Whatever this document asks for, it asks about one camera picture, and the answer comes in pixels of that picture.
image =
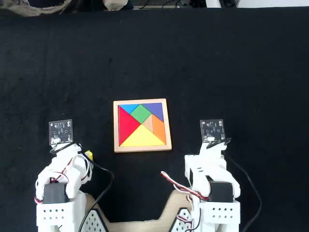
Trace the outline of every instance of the wooden base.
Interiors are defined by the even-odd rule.
[[[186,194],[174,190],[169,196],[169,199],[158,220],[110,223],[100,207],[96,205],[95,208],[100,211],[109,232],[168,232],[174,222],[179,208],[185,207],[191,210],[191,205],[186,200],[185,196]],[[87,194],[86,208],[89,208],[93,202],[93,197]]]

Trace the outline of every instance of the beige triangle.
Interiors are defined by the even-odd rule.
[[[145,126],[140,125],[120,146],[158,146],[165,145]]]
[[[149,115],[149,117],[143,122],[143,125],[151,132],[154,132],[153,115]]]

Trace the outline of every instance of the black cloth surface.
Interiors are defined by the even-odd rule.
[[[263,199],[249,231],[308,228],[309,8],[153,10],[2,18],[1,231],[35,231],[34,182],[50,163],[48,122],[73,119],[74,139],[115,173],[100,206],[116,221],[158,218],[199,120],[223,118],[228,154]],[[166,98],[172,151],[113,152],[114,100]],[[245,176],[241,219],[258,207]],[[82,189],[97,197],[108,176]]]

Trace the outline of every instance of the cable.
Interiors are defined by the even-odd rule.
[[[191,204],[191,210],[193,210],[193,203],[192,203],[192,198],[189,195],[186,195],[185,197],[187,201]]]
[[[102,191],[102,193],[98,196],[98,198],[95,200],[95,202],[93,202],[93,204],[91,205],[91,207],[88,209],[87,213],[85,214],[82,222],[81,222],[81,225],[79,226],[79,229],[78,229],[78,232],[81,232],[82,231],[82,228],[83,228],[83,225],[89,215],[89,213],[91,212],[91,210],[95,207],[95,205],[101,200],[101,198],[107,193],[107,191],[111,188],[112,186],[112,182],[114,181],[114,174],[106,169],[106,168],[103,168],[101,167],[100,165],[98,165],[97,163],[94,163],[85,153],[82,153],[83,156],[85,156],[85,158],[90,162],[92,163],[94,166],[96,166],[97,168],[100,168],[101,170],[105,171],[105,172],[108,172],[109,175],[111,176],[111,179],[110,179],[110,183],[108,184],[108,186]]]
[[[204,201],[209,200],[208,197],[202,196],[200,192],[195,192],[195,191],[193,191],[193,190],[191,190],[191,189],[189,189],[189,188],[187,188],[187,187],[185,187],[185,186],[183,186],[183,185],[177,183],[177,182],[174,181],[172,178],[170,178],[170,176],[169,176],[166,172],[161,171],[160,174],[161,174],[164,178],[166,178],[169,182],[171,182],[172,184],[174,184],[175,186],[177,186],[177,187],[179,188],[179,190],[181,190],[181,191],[186,191],[187,193],[191,193],[191,194],[197,196],[198,198],[200,198],[200,199],[202,199],[202,200],[204,200]]]
[[[53,149],[51,149],[51,150],[49,151],[49,153],[52,154],[52,155],[55,155],[55,154],[57,154],[57,152],[62,151],[62,150],[68,148],[69,146],[71,146],[71,145],[73,145],[73,144],[75,144],[75,142],[71,142],[71,143],[69,143],[69,144],[63,146],[62,148],[59,148],[58,150],[55,150],[55,149],[57,148],[57,145],[58,145],[58,144],[56,144],[56,146],[55,146]]]
[[[186,223],[192,224],[192,220],[187,220],[187,219],[185,219],[184,217],[182,217],[182,216],[180,216],[180,215],[176,215],[176,218],[177,218],[179,221],[184,222],[185,224],[186,224]]]
[[[174,188],[175,188],[178,192],[182,192],[182,193],[186,193],[186,194],[189,193],[188,191],[184,191],[184,190],[181,190],[181,189],[177,188],[176,185],[173,185],[173,186],[174,186]]]
[[[200,222],[201,222],[201,215],[202,215],[202,210],[201,210],[201,208],[200,208],[200,209],[199,209],[199,220],[198,220],[197,226],[196,226],[194,229],[187,229],[187,230],[185,230],[184,232],[187,232],[187,231],[195,231],[195,230],[199,227],[199,224],[200,224]]]
[[[42,204],[43,203],[43,201],[39,200],[36,196],[34,197],[34,202],[36,204]]]
[[[212,141],[207,145],[206,149],[212,148],[212,147],[214,147],[218,144],[221,144],[221,143],[225,143],[225,145],[227,145],[230,141],[231,141],[231,138],[221,139],[221,140],[218,140],[218,141],[215,141],[215,142]]]
[[[258,200],[259,200],[259,208],[257,210],[257,212],[255,213],[255,215],[247,222],[247,224],[244,226],[244,228],[242,229],[241,232],[246,232],[247,229],[252,225],[252,223],[257,219],[257,217],[259,216],[261,210],[262,210],[262,199],[261,196],[259,194],[259,192],[257,191],[255,185],[253,184],[252,180],[250,179],[248,173],[246,172],[246,170],[244,170],[239,164],[237,164],[231,157],[229,157],[226,153],[224,153],[224,156],[227,157],[238,169],[240,169],[247,177],[247,179],[250,182],[250,185],[252,187],[252,189],[254,190]]]
[[[164,8],[165,5],[167,5],[167,4],[169,4],[169,3],[173,2],[173,1],[175,1],[175,0],[169,0],[169,1],[165,2],[165,3],[162,5],[162,8]]]
[[[142,7],[140,7],[140,10],[144,9],[146,6],[148,6],[149,2],[150,2],[150,0],[147,0],[146,3]]]
[[[60,173],[60,172],[52,172],[52,173],[58,173],[60,176],[64,176],[64,177],[68,180],[68,182],[69,182],[69,178],[68,178],[65,174]]]
[[[178,3],[180,2],[181,0],[177,0],[176,3],[175,3],[175,8],[177,8],[178,6]]]

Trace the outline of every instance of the black cable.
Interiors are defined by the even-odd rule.
[[[150,0],[147,0],[146,3],[142,7],[140,7],[140,10],[144,9],[146,6],[148,6],[149,2],[150,2]]]
[[[218,144],[221,144],[221,143],[225,143],[225,145],[227,145],[229,142],[231,141],[231,138],[226,138],[226,139],[221,139],[221,140],[218,140],[218,141],[213,141],[213,142],[210,142],[206,149],[209,149],[209,148],[212,148]]]
[[[241,232],[246,232],[247,229],[252,225],[252,223],[257,219],[257,217],[259,216],[261,210],[262,210],[262,199],[260,197],[259,192],[257,191],[255,185],[253,184],[252,180],[250,179],[248,173],[246,172],[246,170],[244,170],[239,164],[237,164],[231,157],[229,157],[226,153],[224,154],[225,157],[227,157],[238,169],[240,169],[243,173],[245,173],[247,179],[249,180],[251,187],[253,188],[258,200],[259,200],[259,208],[257,210],[257,212],[255,213],[255,215],[247,222],[247,224],[244,226],[244,228],[242,229]]]
[[[88,209],[87,213],[85,214],[82,222],[81,222],[81,225],[79,226],[79,229],[78,229],[78,232],[81,232],[82,231],[82,228],[83,228],[83,225],[89,215],[89,213],[91,212],[91,210],[95,207],[95,205],[101,200],[101,198],[107,193],[107,191],[111,188],[112,186],[112,182],[114,181],[114,174],[106,169],[106,168],[103,168],[101,167],[99,164],[97,163],[94,163],[85,153],[82,153],[83,156],[85,156],[85,158],[90,162],[92,163],[94,166],[96,166],[97,168],[100,168],[101,170],[105,171],[105,172],[108,172],[111,176],[111,179],[110,179],[110,183],[108,184],[108,186],[103,190],[103,192],[98,196],[98,198],[95,200],[95,202],[93,202],[93,204],[91,205],[91,207]]]
[[[187,229],[187,230],[185,230],[184,232],[187,232],[187,231],[195,231],[195,230],[199,227],[199,224],[201,223],[201,215],[202,215],[202,210],[201,210],[201,208],[200,208],[200,209],[199,209],[199,220],[198,220],[197,226],[196,226],[194,229]]]
[[[177,8],[178,6],[178,3],[180,2],[181,0],[177,0],[176,3],[175,3],[175,8]]]
[[[57,145],[58,145],[58,144],[56,144],[56,146],[55,146],[53,149],[51,149],[51,150],[49,151],[49,153],[52,154],[52,155],[55,155],[55,154],[57,154],[57,152],[62,151],[62,150],[68,148],[69,146],[71,146],[71,145],[73,145],[73,144],[75,144],[75,142],[71,142],[71,143],[69,143],[69,144],[63,146],[62,148],[59,148],[59,149],[55,150],[55,149],[57,148]]]
[[[170,2],[173,2],[173,1],[175,1],[175,0],[169,0],[169,1],[165,2],[165,3],[162,5],[162,8],[164,8],[165,5],[167,5],[167,4],[169,4]]]

